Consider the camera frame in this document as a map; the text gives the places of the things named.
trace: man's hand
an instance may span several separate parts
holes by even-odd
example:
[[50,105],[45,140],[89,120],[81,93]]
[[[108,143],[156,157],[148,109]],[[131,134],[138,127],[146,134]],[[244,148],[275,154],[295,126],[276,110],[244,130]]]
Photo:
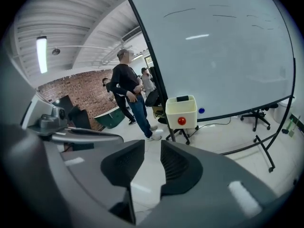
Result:
[[130,91],[127,92],[126,96],[129,98],[130,102],[136,102],[137,101],[136,96]]
[[134,92],[135,93],[137,93],[137,94],[139,94],[140,92],[141,92],[141,90],[142,90],[142,85],[138,85],[138,86],[136,86],[135,88],[134,88]]

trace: fluorescent light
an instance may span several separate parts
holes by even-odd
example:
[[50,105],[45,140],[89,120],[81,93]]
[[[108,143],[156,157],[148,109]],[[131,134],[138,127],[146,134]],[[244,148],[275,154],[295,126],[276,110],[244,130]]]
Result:
[[143,56],[143,54],[140,54],[140,55],[134,57],[134,58],[132,59],[132,61],[134,61],[134,60],[136,60],[136,59],[138,59],[138,58],[140,58],[140,57],[142,57],[142,56]]
[[47,37],[41,36],[37,38],[36,41],[37,46],[37,55],[38,62],[41,73],[46,73],[48,71],[47,68]]
[[187,37],[186,40],[196,39],[196,38],[200,38],[200,37],[207,37],[207,36],[209,36],[209,34],[199,35],[199,36],[191,36],[191,37]]

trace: white floor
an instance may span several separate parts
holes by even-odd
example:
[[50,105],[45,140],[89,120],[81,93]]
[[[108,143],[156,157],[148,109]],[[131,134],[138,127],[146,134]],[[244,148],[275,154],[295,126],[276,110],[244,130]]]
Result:
[[[147,108],[148,120],[151,125],[157,125],[157,134],[162,135],[165,139],[169,135],[167,125],[161,124],[154,119],[153,112],[150,107]],[[266,113],[266,119],[271,124],[271,129],[268,131],[263,122],[258,122],[256,132],[252,131],[254,119],[245,118],[241,121],[240,118],[231,118],[228,125],[217,125],[213,123],[227,124],[230,118],[220,119],[211,122],[198,123],[199,126],[211,124],[202,127],[192,137],[190,137],[189,148],[200,148],[203,150],[224,153],[231,150],[240,149],[249,146],[253,143],[253,139],[257,134],[261,139],[264,139],[271,134],[274,134],[279,126],[272,118],[273,110],[270,109]],[[138,124],[128,126],[129,119],[125,118],[118,126],[113,129],[104,129],[104,132],[119,134],[124,138],[124,141],[135,139],[145,139]],[[182,135],[176,134],[176,141],[185,143]],[[249,172],[254,174],[266,185],[268,185],[277,196],[281,196],[288,190],[293,188],[294,179],[298,178],[304,167],[304,136],[298,128],[295,129],[295,134],[291,138],[286,134],[280,133],[269,149],[269,153],[275,163],[275,169],[272,173],[268,172],[271,166],[268,158],[265,155],[260,145],[248,150],[227,155]],[[136,212],[137,223],[140,223],[160,201],[160,188],[165,184],[165,172],[160,161],[161,142],[147,142],[145,145],[145,159],[138,170],[135,178],[131,183],[132,198],[134,210]]]

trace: white sneaker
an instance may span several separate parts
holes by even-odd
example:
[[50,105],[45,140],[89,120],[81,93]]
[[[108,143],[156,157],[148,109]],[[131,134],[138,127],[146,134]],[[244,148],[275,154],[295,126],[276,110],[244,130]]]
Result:
[[151,131],[154,131],[154,130],[156,130],[158,128],[158,126],[152,126],[152,127],[150,127],[150,130]]
[[154,134],[152,134],[152,136],[150,137],[150,138],[146,138],[147,139],[147,141],[158,141],[158,140],[160,140],[162,137],[161,137],[161,135],[154,135]]

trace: ceiling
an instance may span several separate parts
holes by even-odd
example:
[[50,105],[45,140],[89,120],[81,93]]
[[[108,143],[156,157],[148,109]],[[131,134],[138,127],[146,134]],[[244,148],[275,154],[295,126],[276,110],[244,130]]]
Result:
[[[136,54],[146,50],[142,34],[126,43],[121,40],[136,27],[127,0],[28,0],[15,17],[6,46],[32,86],[38,87],[64,76],[113,68],[119,48],[132,48]],[[48,41],[44,74],[36,53],[39,36]],[[52,55],[54,48],[60,49],[59,55]]]

